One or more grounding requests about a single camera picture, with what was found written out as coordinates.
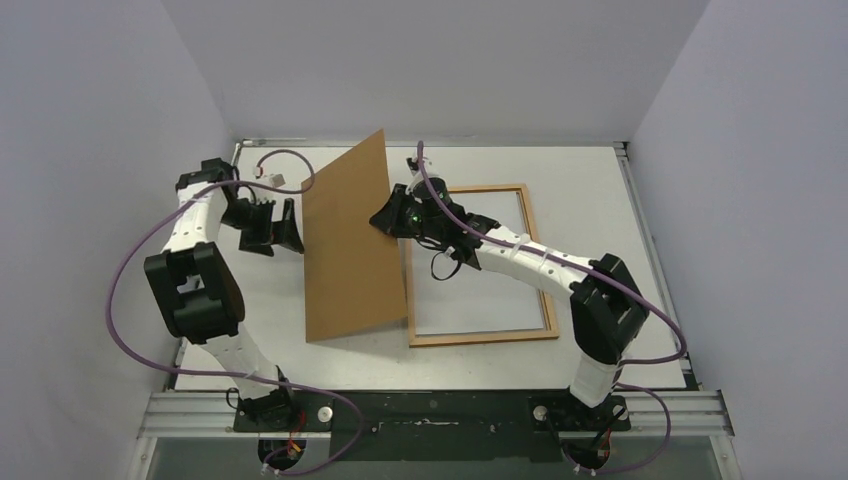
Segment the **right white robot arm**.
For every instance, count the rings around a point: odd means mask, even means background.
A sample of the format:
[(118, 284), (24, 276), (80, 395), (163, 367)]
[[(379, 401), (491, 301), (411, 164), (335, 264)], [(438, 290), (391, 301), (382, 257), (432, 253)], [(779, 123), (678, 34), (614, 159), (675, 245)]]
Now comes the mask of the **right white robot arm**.
[(613, 254), (590, 259), (566, 254), (517, 233), (496, 219), (465, 209), (435, 179), (397, 183), (369, 219), (396, 239), (412, 239), (461, 265), (508, 276), (569, 305), (580, 350), (565, 402), (568, 421), (593, 427), (605, 415), (625, 354), (650, 311), (625, 262)]

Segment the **brown cardboard backing board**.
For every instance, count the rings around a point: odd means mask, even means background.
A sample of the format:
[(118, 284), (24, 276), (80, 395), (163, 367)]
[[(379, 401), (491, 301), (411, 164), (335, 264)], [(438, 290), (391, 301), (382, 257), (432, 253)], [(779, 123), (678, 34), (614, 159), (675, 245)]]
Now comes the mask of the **brown cardboard backing board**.
[(302, 195), (307, 342), (406, 317), (400, 246), (369, 223), (390, 193), (385, 135), (377, 131), (321, 168)]

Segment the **printed plant photo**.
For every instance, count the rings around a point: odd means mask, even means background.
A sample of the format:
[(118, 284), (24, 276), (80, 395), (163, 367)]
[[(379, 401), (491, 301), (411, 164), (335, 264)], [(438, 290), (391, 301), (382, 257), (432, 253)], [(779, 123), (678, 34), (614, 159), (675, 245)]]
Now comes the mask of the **printed plant photo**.
[(417, 337), (547, 329), (541, 294), (509, 276), (476, 270), (407, 244)]

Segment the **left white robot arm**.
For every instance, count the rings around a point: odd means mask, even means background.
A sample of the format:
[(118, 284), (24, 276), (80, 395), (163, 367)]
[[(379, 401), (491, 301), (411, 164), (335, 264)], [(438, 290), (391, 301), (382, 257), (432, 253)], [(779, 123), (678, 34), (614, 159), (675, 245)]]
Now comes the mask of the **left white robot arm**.
[(202, 162), (175, 185), (182, 213), (161, 252), (144, 271), (170, 334), (211, 355), (230, 373), (237, 410), (273, 430), (290, 428), (299, 405), (282, 370), (264, 355), (244, 324), (243, 294), (222, 255), (221, 227), (240, 233), (239, 249), (271, 257), (277, 246), (303, 253), (293, 199), (277, 202), (249, 186), (241, 197), (237, 169), (220, 158)]

